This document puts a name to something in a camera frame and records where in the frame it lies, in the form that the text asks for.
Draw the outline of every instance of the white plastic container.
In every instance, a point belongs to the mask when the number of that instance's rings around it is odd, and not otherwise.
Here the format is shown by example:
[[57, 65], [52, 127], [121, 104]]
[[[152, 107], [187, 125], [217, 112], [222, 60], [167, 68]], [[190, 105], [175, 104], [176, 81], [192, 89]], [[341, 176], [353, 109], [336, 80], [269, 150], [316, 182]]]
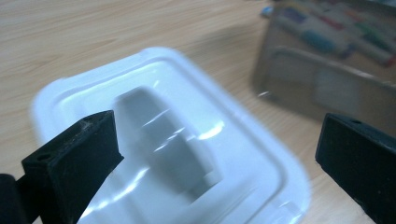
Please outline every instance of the white plastic container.
[[78, 223], [284, 224], [306, 212], [301, 164], [180, 53], [144, 49], [50, 83], [32, 105], [38, 140], [108, 109], [125, 159]]

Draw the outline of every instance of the white tray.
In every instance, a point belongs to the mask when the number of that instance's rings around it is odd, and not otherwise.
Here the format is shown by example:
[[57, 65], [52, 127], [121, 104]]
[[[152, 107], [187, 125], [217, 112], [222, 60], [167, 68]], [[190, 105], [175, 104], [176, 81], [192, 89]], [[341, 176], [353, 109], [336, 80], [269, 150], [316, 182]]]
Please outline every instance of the white tray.
[[[134, 122], [139, 117], [134, 114], [146, 114], [147, 109], [126, 103], [136, 90], [153, 96], [154, 104], [169, 115], [168, 121], [183, 133], [181, 139], [205, 168], [205, 180], [211, 187], [201, 196], [194, 198], [172, 188], [167, 183], [170, 179], [152, 166], [148, 154], [141, 153], [144, 141], [151, 142], [150, 137], [163, 126], [153, 129], [157, 130], [153, 134], [140, 134], [143, 125]], [[177, 51], [144, 49], [56, 80], [35, 98], [32, 120], [40, 144], [45, 144], [79, 119], [109, 109], [115, 111], [120, 153], [125, 159], [78, 223], [284, 224], [298, 222], [306, 212], [310, 192], [301, 164]], [[182, 160], [181, 154], [171, 160]]]

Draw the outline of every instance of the wooden table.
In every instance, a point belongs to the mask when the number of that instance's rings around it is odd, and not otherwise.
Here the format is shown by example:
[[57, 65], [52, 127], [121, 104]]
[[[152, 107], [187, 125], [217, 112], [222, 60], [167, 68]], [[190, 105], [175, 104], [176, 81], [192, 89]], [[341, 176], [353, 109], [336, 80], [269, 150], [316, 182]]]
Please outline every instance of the wooden table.
[[302, 223], [373, 223], [315, 162], [321, 123], [260, 100], [251, 88], [268, 1], [0, 1], [0, 173], [17, 178], [36, 150], [29, 108], [51, 81], [152, 46], [178, 49], [271, 130], [312, 186]]

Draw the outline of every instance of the table surface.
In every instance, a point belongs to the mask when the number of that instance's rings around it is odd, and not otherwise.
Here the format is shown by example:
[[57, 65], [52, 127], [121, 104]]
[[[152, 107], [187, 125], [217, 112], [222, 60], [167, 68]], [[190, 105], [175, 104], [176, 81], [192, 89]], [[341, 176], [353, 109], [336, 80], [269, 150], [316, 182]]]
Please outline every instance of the table surface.
[[319, 121], [258, 99], [254, 65], [271, 1], [0, 1], [0, 173], [19, 178], [37, 149], [29, 117], [35, 94], [152, 46], [177, 49], [272, 131], [309, 174], [312, 201], [302, 223], [373, 223], [315, 162]]

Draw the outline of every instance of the container lid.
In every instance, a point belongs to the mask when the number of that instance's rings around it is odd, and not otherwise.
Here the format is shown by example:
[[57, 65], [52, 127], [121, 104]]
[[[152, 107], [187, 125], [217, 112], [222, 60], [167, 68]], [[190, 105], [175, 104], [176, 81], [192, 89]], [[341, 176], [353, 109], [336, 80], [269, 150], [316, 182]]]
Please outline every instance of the container lid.
[[125, 159], [78, 223], [296, 223], [306, 212], [301, 164], [179, 52], [144, 49], [56, 80], [32, 120], [45, 144], [109, 109]]

